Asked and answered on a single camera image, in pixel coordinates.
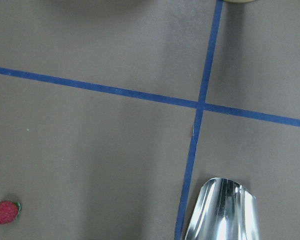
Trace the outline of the steel ice scoop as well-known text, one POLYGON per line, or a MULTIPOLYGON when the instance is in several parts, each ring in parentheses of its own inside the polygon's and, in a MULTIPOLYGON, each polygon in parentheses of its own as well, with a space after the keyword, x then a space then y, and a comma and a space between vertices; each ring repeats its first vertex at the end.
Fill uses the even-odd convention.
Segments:
POLYGON ((259 240, 256 197, 242 184, 221 177, 200 189, 186 240, 259 240))

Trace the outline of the wooden cup stand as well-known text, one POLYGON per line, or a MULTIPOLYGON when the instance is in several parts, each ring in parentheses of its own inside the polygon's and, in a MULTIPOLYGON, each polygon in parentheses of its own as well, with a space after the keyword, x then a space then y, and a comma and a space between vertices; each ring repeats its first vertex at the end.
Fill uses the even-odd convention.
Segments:
POLYGON ((227 3, 233 3, 233 4, 245 4, 245 3, 254 2, 255 0, 223 0, 223 1, 227 3))

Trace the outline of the red strawberry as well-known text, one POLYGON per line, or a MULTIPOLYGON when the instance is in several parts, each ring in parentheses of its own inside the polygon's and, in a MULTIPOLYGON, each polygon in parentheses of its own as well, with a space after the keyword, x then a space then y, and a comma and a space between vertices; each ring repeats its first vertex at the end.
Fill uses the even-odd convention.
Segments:
POLYGON ((0 225, 10 224, 15 221, 22 211, 20 202, 3 200, 0 202, 0 225))

